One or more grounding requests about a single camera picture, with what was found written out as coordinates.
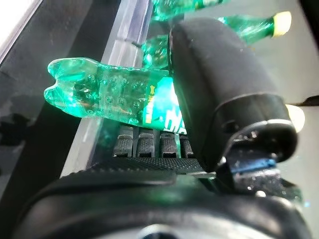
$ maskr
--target green plastic bottle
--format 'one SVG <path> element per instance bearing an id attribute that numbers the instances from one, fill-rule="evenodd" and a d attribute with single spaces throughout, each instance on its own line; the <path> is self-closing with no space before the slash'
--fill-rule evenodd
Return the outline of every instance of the green plastic bottle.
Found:
<path id="1" fill-rule="evenodd" d="M 247 44 L 253 44 L 265 37 L 278 37 L 286 34 L 291 26 L 289 11 L 270 18 L 256 18 L 246 15 L 220 17 L 217 20 L 231 27 Z M 143 67 L 163 69 L 167 67 L 167 35 L 147 40 L 142 45 Z"/>
<path id="2" fill-rule="evenodd" d="M 109 66 L 88 58 L 52 61 L 51 105 L 76 117 L 104 117 L 186 134 L 173 80 L 165 70 Z"/>
<path id="3" fill-rule="evenodd" d="M 229 0 L 153 0 L 153 19 L 165 21 L 176 15 L 195 11 L 207 6 L 226 3 Z"/>

